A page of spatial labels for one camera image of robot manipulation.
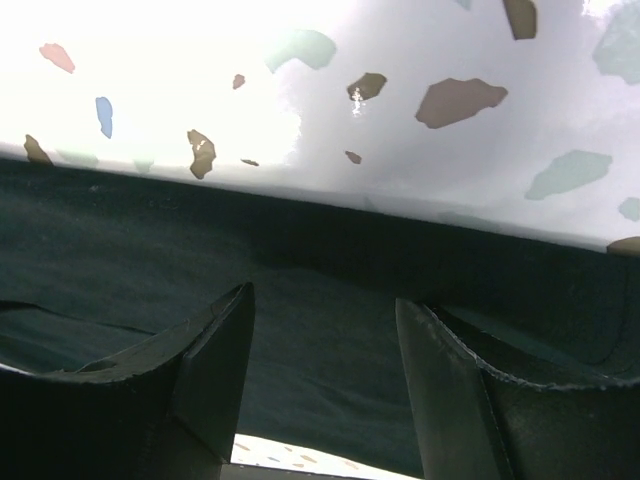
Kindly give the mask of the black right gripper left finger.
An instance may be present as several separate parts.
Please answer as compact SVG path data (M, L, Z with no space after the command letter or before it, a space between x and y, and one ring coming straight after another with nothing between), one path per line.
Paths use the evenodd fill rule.
M231 460L255 322L239 285L75 371L1 372L5 479L217 479Z

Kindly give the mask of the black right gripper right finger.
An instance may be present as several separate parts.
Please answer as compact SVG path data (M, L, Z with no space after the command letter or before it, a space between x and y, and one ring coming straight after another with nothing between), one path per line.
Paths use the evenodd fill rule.
M428 479L635 479L639 360L591 365L400 299L396 326Z

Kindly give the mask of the black t-shirt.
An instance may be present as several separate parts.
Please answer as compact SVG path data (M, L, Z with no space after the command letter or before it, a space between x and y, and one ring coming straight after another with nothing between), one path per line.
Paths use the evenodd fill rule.
M241 432L424 476L406 299L579 361L639 360L639 262L446 225L27 162L1 164L6 358L77 367L250 282Z

